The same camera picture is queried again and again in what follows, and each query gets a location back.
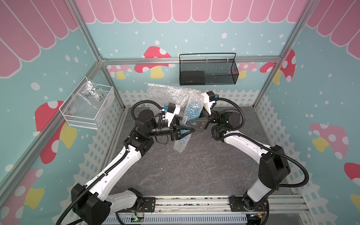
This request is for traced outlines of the clear bubble wrap sheet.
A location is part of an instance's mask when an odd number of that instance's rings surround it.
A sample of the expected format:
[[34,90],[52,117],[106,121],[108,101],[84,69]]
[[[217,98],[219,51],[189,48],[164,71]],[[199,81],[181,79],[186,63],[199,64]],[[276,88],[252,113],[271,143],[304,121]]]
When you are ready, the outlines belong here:
[[[162,107],[162,109],[169,103],[174,103],[181,107],[180,113],[178,115],[175,115],[174,119],[171,122],[171,125],[178,124],[182,126],[187,126],[187,121],[185,119],[185,110],[188,102],[198,101],[203,103],[203,97],[201,96],[201,92],[198,90],[152,83],[148,84],[147,97],[148,99],[158,103]],[[162,125],[165,123],[167,124],[167,122],[164,120],[164,117],[165,115],[162,116],[162,118],[160,119],[160,127],[162,127]],[[184,139],[175,141],[174,149],[180,153],[183,152],[190,138],[191,134]]]

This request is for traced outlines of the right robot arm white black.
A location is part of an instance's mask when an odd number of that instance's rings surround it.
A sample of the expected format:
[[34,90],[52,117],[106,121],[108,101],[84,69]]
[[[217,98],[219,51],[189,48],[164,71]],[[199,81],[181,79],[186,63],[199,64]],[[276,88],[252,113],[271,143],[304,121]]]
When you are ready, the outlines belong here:
[[[213,103],[205,104],[200,117],[187,121],[186,125],[198,130],[214,126],[211,134],[214,140],[229,144],[250,156],[258,165],[258,178],[245,192],[239,206],[251,212],[258,205],[264,205],[269,195],[279,188],[299,188],[309,181],[305,166],[287,156],[279,145],[270,146],[240,132],[245,125],[245,114],[234,102],[226,98],[216,98]],[[283,180],[290,174],[290,163],[296,165],[304,174],[299,183],[286,184]]]

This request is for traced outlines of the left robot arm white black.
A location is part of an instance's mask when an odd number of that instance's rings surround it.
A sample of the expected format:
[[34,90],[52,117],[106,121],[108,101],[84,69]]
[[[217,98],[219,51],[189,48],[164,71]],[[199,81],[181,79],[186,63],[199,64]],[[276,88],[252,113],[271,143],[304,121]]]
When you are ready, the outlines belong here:
[[130,188],[119,197],[110,197],[109,193],[125,172],[148,152],[157,137],[181,140],[195,131],[180,124],[180,110],[181,107],[174,103],[166,106],[152,100],[135,103],[130,110],[135,125],[123,141],[123,149],[92,180],[72,188],[72,202],[56,224],[60,225],[70,212],[79,216],[74,225],[80,222],[101,225],[113,212],[140,209],[143,195],[137,190]]

